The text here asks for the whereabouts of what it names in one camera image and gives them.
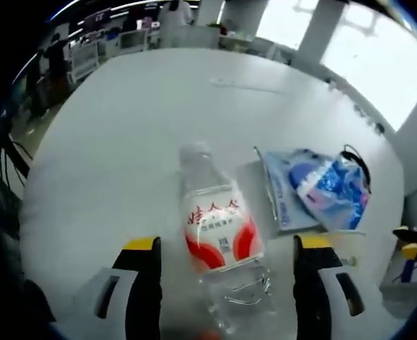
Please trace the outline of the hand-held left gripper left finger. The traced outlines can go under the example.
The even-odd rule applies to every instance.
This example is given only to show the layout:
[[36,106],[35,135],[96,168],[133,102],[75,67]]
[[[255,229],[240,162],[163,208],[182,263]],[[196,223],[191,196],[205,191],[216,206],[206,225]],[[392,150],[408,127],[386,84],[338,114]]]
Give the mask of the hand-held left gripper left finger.
[[159,339],[161,238],[130,240],[52,323],[58,339]]

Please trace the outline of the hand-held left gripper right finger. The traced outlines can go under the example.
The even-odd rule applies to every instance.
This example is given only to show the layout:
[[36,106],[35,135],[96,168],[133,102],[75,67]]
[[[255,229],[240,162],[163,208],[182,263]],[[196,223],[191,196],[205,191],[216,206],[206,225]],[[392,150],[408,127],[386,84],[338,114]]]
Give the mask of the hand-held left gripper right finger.
[[294,236],[293,269],[298,339],[372,339],[380,333],[378,287],[343,264],[325,237]]

